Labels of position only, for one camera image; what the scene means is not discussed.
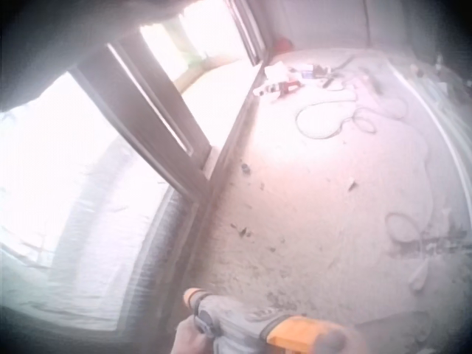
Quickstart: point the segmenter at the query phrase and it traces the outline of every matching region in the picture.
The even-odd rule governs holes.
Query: glass pane
[[[114,330],[168,183],[70,74],[0,116],[4,306]]]
[[[141,27],[141,34],[151,52],[171,80],[180,77],[188,65],[161,24]]]
[[[181,21],[202,55],[246,56],[235,21],[223,0],[197,1],[185,8]]]

